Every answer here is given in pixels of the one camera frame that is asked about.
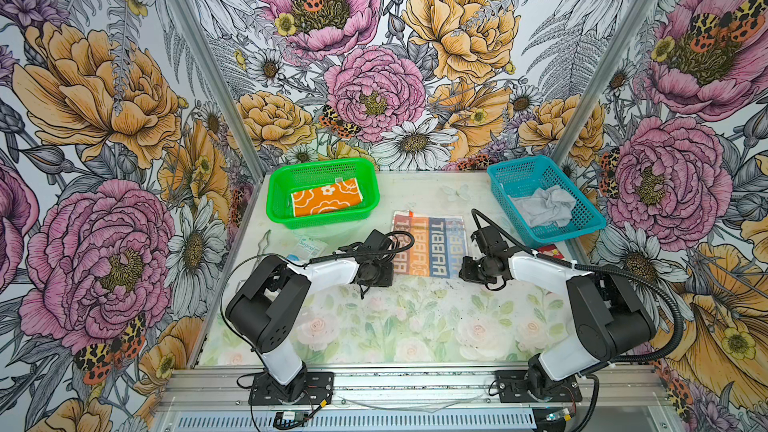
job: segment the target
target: green plastic basket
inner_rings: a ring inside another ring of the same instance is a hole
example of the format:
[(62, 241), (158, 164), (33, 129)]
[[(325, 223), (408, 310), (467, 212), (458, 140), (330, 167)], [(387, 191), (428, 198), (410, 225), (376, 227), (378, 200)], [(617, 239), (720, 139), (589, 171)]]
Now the green plastic basket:
[[(336, 183), (338, 179), (357, 178), (362, 202), (316, 216), (294, 217), (290, 196), (308, 188), (322, 187)], [(273, 222), (288, 228), (324, 226), (337, 222), (363, 220), (379, 205), (379, 183), (373, 164), (364, 158), (341, 158), (322, 160), (295, 166), (278, 168), (270, 178), (270, 189), (266, 195), (266, 216)]]

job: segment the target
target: pink peony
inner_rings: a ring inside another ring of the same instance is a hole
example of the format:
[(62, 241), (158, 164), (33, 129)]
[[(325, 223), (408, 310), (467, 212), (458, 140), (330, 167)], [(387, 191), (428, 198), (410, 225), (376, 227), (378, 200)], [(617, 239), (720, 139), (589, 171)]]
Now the pink peony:
[(608, 200), (614, 224), (646, 230), (672, 252), (712, 230), (733, 189), (714, 130), (693, 117), (643, 119), (619, 149), (615, 179), (619, 197)]
[[(262, 12), (268, 20), (275, 20), (281, 14), (290, 14), (293, 18), (292, 0), (262, 1), (266, 4)], [(381, 0), (343, 1), (349, 6), (349, 16), (343, 21), (343, 27), (328, 25), (307, 31), (298, 29), (286, 36), (293, 53), (304, 60), (321, 60), (326, 56), (347, 53), (356, 45), (369, 43), (373, 39), (379, 24)], [(308, 14), (320, 16), (324, 11)], [(285, 57), (290, 60), (291, 54), (285, 54)]]
[(33, 191), (12, 168), (0, 164), (0, 292), (16, 276), (24, 257), (24, 236), (39, 213)]
[(360, 126), (359, 136), (369, 142), (378, 142), (381, 132), (406, 120), (415, 122), (424, 112), (426, 92), (416, 64), (383, 47), (354, 49), (325, 78), (328, 105)]
[[(735, 10), (745, 0), (681, 0), (656, 30), (654, 62), (635, 82), (654, 103), (715, 122), (734, 114), (768, 88), (768, 26), (743, 43), (718, 42), (705, 53), (690, 48), (690, 19)], [(666, 50), (674, 39), (674, 47)]]
[(19, 310), (24, 333), (77, 351), (120, 336), (139, 314), (157, 323), (170, 302), (163, 282), (174, 229), (158, 197), (127, 180), (53, 206), (29, 241), (35, 288)]

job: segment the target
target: orange towel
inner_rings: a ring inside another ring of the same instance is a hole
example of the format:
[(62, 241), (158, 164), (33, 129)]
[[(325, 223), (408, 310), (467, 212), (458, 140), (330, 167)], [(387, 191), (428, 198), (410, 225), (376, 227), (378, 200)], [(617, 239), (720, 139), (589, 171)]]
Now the orange towel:
[(311, 188), (291, 194), (293, 199), (293, 216), (305, 217), (334, 212), (342, 208), (352, 207), (362, 202), (362, 194), (357, 186), (357, 179), (351, 178), (344, 182), (328, 186)]

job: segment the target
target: black bracket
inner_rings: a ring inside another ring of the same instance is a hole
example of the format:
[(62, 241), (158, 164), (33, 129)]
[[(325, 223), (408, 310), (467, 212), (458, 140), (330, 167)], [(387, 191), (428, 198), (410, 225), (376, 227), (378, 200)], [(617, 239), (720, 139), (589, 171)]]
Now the black bracket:
[(290, 401), (283, 392), (284, 387), (275, 382), (269, 374), (257, 376), (256, 386), (251, 390), (248, 397), (249, 405), (311, 405), (317, 407), (323, 400), (328, 404), (333, 397), (333, 372), (312, 372), (307, 371), (305, 375), (303, 390), (309, 393), (302, 394), (298, 400)]
[(549, 402), (581, 402), (581, 391), (578, 388), (576, 377), (571, 377), (564, 380), (564, 383), (552, 389), (550, 400), (540, 400), (534, 398), (533, 395), (528, 392), (528, 379), (526, 377), (527, 371), (520, 370), (496, 370), (496, 388), (498, 389), (498, 399), (502, 404), (532, 404), (541, 403), (547, 404)]

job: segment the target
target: table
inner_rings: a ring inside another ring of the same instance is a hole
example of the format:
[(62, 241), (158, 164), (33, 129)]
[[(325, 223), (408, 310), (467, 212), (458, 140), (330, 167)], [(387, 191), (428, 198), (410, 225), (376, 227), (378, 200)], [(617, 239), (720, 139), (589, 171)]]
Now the table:
[[(484, 172), (380, 172), (381, 201), (368, 219), (291, 231), (266, 216), (265, 178), (250, 219), (244, 222), (233, 264), (256, 254), (271, 230), (266, 252), (291, 254), (302, 237), (328, 244), (324, 254), (364, 240), (376, 228), (392, 229), (395, 210), (428, 216), (463, 216), (469, 234), (477, 208), (517, 235), (491, 194)], [(565, 244), (555, 244), (568, 256)], [(236, 271), (224, 290), (224, 303), (251, 272)], [(527, 282), (513, 281), (500, 292), (458, 278), (396, 274), (390, 288), (372, 288), (360, 300), (356, 285), (337, 286), (305, 300), (290, 340), (302, 359), (327, 364), (407, 364), (412, 366), (488, 365), (528, 360), (572, 331), (566, 298)], [(207, 331), (197, 367), (259, 365), (255, 353), (232, 334), (217, 311)]]

